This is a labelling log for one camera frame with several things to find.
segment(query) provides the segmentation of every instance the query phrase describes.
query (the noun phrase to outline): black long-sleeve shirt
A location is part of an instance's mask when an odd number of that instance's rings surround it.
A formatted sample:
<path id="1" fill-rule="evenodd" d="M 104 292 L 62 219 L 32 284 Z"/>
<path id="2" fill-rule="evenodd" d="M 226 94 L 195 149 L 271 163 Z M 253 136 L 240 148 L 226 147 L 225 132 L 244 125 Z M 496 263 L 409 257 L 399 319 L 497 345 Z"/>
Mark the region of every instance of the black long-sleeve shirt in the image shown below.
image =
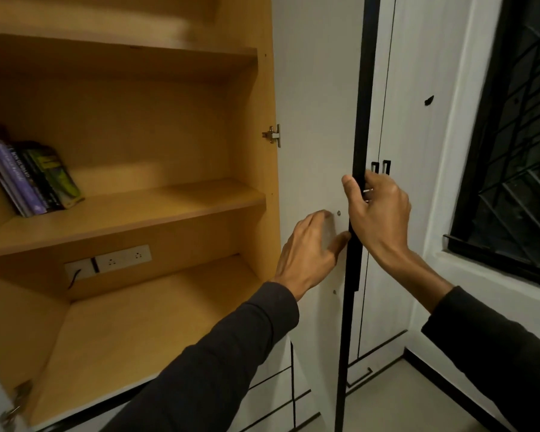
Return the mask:
<path id="1" fill-rule="evenodd" d="M 103 431 L 226 431 L 258 365 L 298 317 L 292 294 L 264 283 L 184 349 Z M 460 287 L 440 301 L 422 332 L 517 429 L 540 430 L 540 339 Z"/>

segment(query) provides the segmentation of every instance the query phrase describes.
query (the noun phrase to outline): window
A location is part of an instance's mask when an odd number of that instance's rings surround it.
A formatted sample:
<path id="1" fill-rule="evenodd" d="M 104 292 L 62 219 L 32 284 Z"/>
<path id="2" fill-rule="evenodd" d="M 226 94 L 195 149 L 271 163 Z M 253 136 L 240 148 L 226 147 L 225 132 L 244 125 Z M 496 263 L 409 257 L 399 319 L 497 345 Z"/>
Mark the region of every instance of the window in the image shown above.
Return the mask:
<path id="1" fill-rule="evenodd" d="M 540 283 L 540 0 L 504 0 L 448 238 Z"/>

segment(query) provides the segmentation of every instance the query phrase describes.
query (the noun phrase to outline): wire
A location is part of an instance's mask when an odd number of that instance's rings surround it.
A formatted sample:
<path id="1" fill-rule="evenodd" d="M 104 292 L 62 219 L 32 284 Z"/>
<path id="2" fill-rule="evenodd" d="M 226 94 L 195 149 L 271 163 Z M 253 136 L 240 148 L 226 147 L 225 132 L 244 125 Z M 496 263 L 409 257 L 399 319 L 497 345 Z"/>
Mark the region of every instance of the wire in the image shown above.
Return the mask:
<path id="1" fill-rule="evenodd" d="M 80 274 L 80 271 L 82 271 L 82 268 L 78 268 L 76 270 L 76 273 L 74 273 L 74 277 L 72 278 L 72 282 L 70 282 L 70 286 L 68 287 L 68 289 L 71 289 L 72 286 L 74 286 L 74 282 L 76 282 L 76 277 L 78 277 L 78 275 Z"/>

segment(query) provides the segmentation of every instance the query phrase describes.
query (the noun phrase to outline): left hand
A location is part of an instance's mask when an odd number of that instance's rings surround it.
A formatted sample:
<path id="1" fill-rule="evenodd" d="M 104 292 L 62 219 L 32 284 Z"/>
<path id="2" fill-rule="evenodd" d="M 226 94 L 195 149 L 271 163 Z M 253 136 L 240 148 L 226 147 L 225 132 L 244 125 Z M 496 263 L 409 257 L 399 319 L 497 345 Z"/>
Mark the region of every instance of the left hand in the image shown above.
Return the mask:
<path id="1" fill-rule="evenodd" d="M 328 211 L 318 211 L 299 221 L 282 248 L 271 282 L 287 287 L 296 301 L 330 274 L 350 240 L 350 232 L 342 232 L 332 239 L 327 250 L 322 249 L 322 227 L 331 215 Z"/>

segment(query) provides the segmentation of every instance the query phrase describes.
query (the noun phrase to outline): metal hinge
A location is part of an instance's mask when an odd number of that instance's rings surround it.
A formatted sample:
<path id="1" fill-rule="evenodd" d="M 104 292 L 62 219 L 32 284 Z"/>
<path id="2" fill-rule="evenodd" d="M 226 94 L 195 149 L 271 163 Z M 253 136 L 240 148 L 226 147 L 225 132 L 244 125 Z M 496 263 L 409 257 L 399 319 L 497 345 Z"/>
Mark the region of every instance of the metal hinge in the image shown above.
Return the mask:
<path id="1" fill-rule="evenodd" d="M 32 391 L 32 381 L 27 380 L 21 383 L 15 389 L 14 408 L 4 411 L 0 414 L 0 426 L 4 432 L 14 432 L 16 430 L 16 416 L 26 407 L 28 397 Z"/>
<path id="2" fill-rule="evenodd" d="M 274 126 L 271 125 L 270 130 L 267 132 L 262 132 L 262 137 L 268 139 L 270 144 L 274 144 L 274 141 L 276 141 L 278 148 L 280 148 L 280 124 L 276 124 L 276 132 L 274 131 Z"/>

